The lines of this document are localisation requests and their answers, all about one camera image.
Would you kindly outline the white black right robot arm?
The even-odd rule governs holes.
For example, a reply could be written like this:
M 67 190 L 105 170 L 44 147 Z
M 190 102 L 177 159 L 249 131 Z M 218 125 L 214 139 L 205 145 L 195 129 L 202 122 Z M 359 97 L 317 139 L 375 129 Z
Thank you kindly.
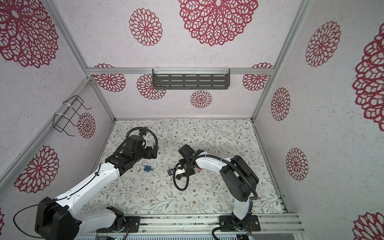
M 256 192 L 259 178 L 240 156 L 225 159 L 210 155 L 203 150 L 193 150 L 189 145 L 179 149 L 182 159 L 172 169 L 173 183 L 179 191 L 188 188 L 190 176 L 195 169 L 209 170 L 221 175 L 229 193 L 235 199 L 234 209 L 230 216 L 220 216 L 220 226 L 216 231 L 251 231 L 258 230 L 252 221 L 253 201 L 258 199 Z

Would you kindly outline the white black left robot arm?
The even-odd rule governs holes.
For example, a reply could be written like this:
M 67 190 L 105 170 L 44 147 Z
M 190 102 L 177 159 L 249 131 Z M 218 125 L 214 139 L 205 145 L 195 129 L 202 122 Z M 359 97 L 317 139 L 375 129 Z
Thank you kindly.
M 98 213 L 81 215 L 83 206 L 104 187 L 121 177 L 141 159 L 156 159 L 158 141 L 147 146 L 141 135 L 126 137 L 124 142 L 98 169 L 79 184 L 55 199 L 44 198 L 38 205 L 35 232 L 45 240 L 73 240 L 78 235 L 99 229 L 122 232 L 124 213 L 106 207 Z

